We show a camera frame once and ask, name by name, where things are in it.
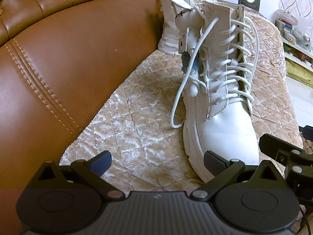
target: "screw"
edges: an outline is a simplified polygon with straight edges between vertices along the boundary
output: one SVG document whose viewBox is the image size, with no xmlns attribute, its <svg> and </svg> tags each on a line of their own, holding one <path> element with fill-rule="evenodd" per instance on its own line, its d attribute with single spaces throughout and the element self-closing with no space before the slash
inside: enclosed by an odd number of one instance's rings
<svg viewBox="0 0 313 235">
<path fill-rule="evenodd" d="M 292 170 L 293 170 L 294 172 L 296 172 L 296 173 L 301 173 L 301 172 L 302 172 L 302 168 L 299 167 L 299 166 L 293 166 L 293 167 L 292 167 Z"/>
<path fill-rule="evenodd" d="M 299 155 L 300 154 L 300 151 L 298 151 L 298 150 L 292 150 L 292 153 L 294 153 L 294 154 L 296 154 L 296 155 Z"/>
<path fill-rule="evenodd" d="M 110 198 L 118 199 L 123 196 L 123 193 L 119 190 L 112 190 L 107 194 Z"/>
<path fill-rule="evenodd" d="M 192 193 L 193 197 L 195 198 L 198 198 L 198 199 L 203 199 L 205 197 L 208 196 L 208 193 L 204 190 L 195 190 L 193 193 Z"/>
</svg>

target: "triangular cutout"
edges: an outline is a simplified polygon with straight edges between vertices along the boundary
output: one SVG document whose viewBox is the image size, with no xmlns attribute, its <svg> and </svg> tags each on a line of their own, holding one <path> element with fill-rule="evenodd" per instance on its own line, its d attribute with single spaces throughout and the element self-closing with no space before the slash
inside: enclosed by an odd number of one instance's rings
<svg viewBox="0 0 313 235">
<path fill-rule="evenodd" d="M 47 166 L 39 177 L 39 180 L 55 179 L 56 176 L 50 166 Z"/>
<path fill-rule="evenodd" d="M 265 169 L 263 170 L 260 178 L 262 179 L 269 179 L 269 180 L 277 180 L 277 177 L 275 176 L 273 170 L 271 169 L 270 166 L 266 166 Z"/>
</svg>

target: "black cable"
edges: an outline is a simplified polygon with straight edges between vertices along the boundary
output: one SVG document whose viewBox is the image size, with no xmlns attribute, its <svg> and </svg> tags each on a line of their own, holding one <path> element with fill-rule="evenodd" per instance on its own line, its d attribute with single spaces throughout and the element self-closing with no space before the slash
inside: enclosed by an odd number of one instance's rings
<svg viewBox="0 0 313 235">
<path fill-rule="evenodd" d="M 300 212 L 301 212 L 301 214 L 303 215 L 304 221 L 306 222 L 306 226 L 307 226 L 307 228 L 308 228 L 308 235 L 312 235 L 312 234 L 311 234 L 310 225 L 309 225 L 309 221 L 308 221 L 308 219 L 306 218 L 306 216 L 304 215 L 304 212 L 303 212 L 303 210 L 302 210 L 301 207 L 300 207 Z"/>
</svg>

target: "brown leather sofa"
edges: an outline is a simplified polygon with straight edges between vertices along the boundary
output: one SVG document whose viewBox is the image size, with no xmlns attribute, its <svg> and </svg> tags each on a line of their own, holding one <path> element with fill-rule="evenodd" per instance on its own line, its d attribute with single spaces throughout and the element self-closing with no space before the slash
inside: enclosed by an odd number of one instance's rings
<svg viewBox="0 0 313 235">
<path fill-rule="evenodd" d="M 2 0 L 0 234 L 43 161 L 59 162 L 127 76 L 157 48 L 158 0 Z"/>
</svg>

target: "ribbed gray panel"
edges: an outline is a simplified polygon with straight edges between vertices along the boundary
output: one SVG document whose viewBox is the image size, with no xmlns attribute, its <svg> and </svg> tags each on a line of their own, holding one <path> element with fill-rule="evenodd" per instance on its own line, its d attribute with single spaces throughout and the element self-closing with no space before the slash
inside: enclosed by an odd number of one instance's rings
<svg viewBox="0 0 313 235">
<path fill-rule="evenodd" d="M 132 192 L 122 202 L 109 203 L 92 225 L 71 235 L 91 234 L 248 235 L 249 233 L 237 231 L 226 225 L 218 219 L 208 203 L 190 200 L 184 192 Z M 294 234 L 288 230 L 271 235 Z"/>
</svg>

